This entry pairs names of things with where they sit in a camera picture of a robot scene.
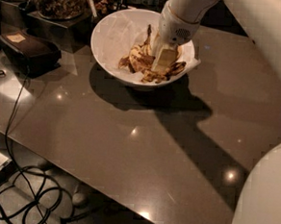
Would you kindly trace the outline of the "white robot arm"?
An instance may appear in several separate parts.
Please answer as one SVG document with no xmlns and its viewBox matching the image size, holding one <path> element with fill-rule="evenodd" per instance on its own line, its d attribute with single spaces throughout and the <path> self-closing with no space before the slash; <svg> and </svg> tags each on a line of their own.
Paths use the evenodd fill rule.
<svg viewBox="0 0 281 224">
<path fill-rule="evenodd" d="M 281 45 L 203 29 L 203 63 L 156 94 L 144 195 L 155 224 L 281 224 Z"/>
</svg>

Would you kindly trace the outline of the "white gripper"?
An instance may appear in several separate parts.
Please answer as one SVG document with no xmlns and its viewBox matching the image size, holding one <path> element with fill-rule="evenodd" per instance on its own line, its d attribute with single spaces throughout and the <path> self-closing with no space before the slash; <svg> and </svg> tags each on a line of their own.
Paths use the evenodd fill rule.
<svg viewBox="0 0 281 224">
<path fill-rule="evenodd" d="M 199 25 L 198 21 L 190 23 L 179 17 L 170 3 L 166 2 L 160 15 L 159 33 L 152 40 L 151 55 L 155 57 L 152 70 L 160 71 L 175 62 L 177 45 L 188 43 Z"/>
</svg>

